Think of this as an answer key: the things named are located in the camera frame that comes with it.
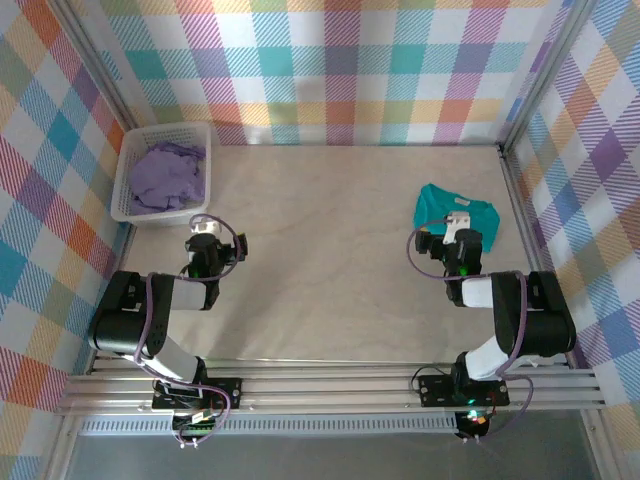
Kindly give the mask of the purple t-shirt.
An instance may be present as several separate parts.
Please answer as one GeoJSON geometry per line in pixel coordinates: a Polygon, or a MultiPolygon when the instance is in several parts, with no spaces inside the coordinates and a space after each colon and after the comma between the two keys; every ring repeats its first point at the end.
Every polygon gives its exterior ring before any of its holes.
{"type": "Polygon", "coordinates": [[[196,145],[160,142],[131,168],[128,185],[133,215],[178,211],[205,200],[206,150],[196,145]]]}

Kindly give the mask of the folded teal t-shirt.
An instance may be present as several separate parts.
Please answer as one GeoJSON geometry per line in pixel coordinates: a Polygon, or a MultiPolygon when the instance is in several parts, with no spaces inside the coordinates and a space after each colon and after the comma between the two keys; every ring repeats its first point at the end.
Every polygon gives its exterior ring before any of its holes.
{"type": "Polygon", "coordinates": [[[417,197],[413,216],[414,227],[432,222],[432,231],[442,235],[446,231],[446,226],[435,224],[435,221],[444,219],[454,211],[464,211],[469,214],[470,227],[482,234],[483,252],[489,253],[500,226],[500,216],[489,202],[470,199],[430,183],[421,188],[417,197]]]}

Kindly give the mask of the white plastic basket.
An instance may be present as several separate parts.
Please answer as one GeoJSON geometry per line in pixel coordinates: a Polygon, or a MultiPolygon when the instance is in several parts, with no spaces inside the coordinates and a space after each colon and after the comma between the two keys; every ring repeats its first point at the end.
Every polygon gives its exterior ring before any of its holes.
{"type": "Polygon", "coordinates": [[[205,213],[211,198],[212,127],[206,122],[177,122],[138,128],[124,135],[114,180],[111,216],[117,222],[142,227],[169,227],[184,225],[196,214],[205,213]],[[201,147],[204,158],[199,170],[204,174],[204,199],[186,202],[177,211],[134,214],[134,194],[129,185],[132,169],[146,155],[150,147],[161,142],[172,142],[182,147],[201,147]]]}

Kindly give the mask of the small lit circuit board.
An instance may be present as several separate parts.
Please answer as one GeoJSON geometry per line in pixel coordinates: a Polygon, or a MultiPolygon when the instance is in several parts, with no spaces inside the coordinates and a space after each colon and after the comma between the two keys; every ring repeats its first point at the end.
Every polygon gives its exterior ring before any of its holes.
{"type": "Polygon", "coordinates": [[[457,412],[455,418],[456,435],[463,440],[483,437],[489,432],[490,416],[485,412],[478,412],[477,410],[457,412]]]}

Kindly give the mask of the green terminal circuit board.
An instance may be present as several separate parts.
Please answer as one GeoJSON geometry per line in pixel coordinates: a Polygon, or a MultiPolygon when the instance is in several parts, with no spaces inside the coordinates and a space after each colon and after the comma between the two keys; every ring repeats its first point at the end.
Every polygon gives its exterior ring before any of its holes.
{"type": "Polygon", "coordinates": [[[174,415],[171,420],[171,430],[176,438],[191,442],[212,432],[220,416],[220,413],[214,413],[210,409],[189,415],[174,415]]]}

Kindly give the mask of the aluminium side rail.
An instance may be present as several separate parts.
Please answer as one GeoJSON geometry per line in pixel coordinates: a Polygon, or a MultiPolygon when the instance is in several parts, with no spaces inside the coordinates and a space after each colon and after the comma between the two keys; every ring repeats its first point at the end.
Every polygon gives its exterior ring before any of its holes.
{"type": "Polygon", "coordinates": [[[499,145],[501,167],[509,190],[516,223],[524,245],[533,280],[528,280],[529,300],[533,309],[527,314],[524,336],[525,347],[538,347],[543,358],[566,356],[576,344],[576,328],[553,270],[545,269],[542,251],[537,244],[531,215],[516,179],[516,161],[499,145]]]}

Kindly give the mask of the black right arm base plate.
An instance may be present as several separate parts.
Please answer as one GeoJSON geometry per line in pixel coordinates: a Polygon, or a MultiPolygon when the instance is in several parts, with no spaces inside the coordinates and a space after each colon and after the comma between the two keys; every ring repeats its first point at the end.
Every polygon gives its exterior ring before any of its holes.
{"type": "Polygon", "coordinates": [[[504,381],[474,381],[456,385],[445,375],[418,377],[422,407],[498,407],[508,406],[510,399],[504,381]]]}

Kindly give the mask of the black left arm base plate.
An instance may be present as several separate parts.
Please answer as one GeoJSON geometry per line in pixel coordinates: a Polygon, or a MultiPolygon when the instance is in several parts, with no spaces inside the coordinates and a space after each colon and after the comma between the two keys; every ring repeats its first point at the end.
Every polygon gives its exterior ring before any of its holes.
{"type": "Polygon", "coordinates": [[[216,388],[226,393],[231,402],[231,409],[238,409],[242,394],[241,378],[208,378],[204,381],[209,388],[178,386],[166,381],[156,380],[153,384],[154,394],[151,408],[153,410],[202,410],[212,408],[221,411],[226,408],[225,399],[216,388]]]}

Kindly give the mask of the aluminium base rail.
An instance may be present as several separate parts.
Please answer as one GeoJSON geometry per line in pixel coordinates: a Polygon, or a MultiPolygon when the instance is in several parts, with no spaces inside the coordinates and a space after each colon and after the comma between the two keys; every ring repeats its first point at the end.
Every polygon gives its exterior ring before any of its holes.
{"type": "MultiPolygon", "coordinates": [[[[250,414],[416,413],[426,375],[442,377],[443,364],[294,360],[209,360],[212,378],[238,378],[238,412],[250,414]]],[[[515,370],[504,388],[506,411],[601,409],[603,391],[590,370],[560,357],[515,370]]],[[[152,379],[131,362],[98,356],[85,375],[72,376],[57,411],[65,415],[159,414],[152,379]]]]}

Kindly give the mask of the aluminium frame post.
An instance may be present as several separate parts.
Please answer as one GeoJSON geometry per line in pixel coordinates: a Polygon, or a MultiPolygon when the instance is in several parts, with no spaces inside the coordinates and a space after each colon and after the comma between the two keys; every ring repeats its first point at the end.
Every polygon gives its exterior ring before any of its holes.
{"type": "Polygon", "coordinates": [[[120,95],[99,50],[82,24],[71,0],[46,0],[62,29],[69,37],[89,75],[103,94],[106,103],[125,131],[138,128],[132,111],[120,95]]]}
{"type": "Polygon", "coordinates": [[[501,153],[515,148],[598,0],[549,0],[495,126],[501,153]]]}

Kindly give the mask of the aluminium frame bar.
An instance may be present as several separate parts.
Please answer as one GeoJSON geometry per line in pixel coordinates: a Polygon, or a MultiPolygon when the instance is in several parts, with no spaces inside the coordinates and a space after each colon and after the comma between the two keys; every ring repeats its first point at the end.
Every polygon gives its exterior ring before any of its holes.
{"type": "Polygon", "coordinates": [[[599,410],[582,410],[581,416],[601,480],[619,480],[619,472],[599,410]]]}
{"type": "Polygon", "coordinates": [[[71,457],[83,419],[79,416],[65,416],[54,442],[44,480],[66,480],[71,457]]]}

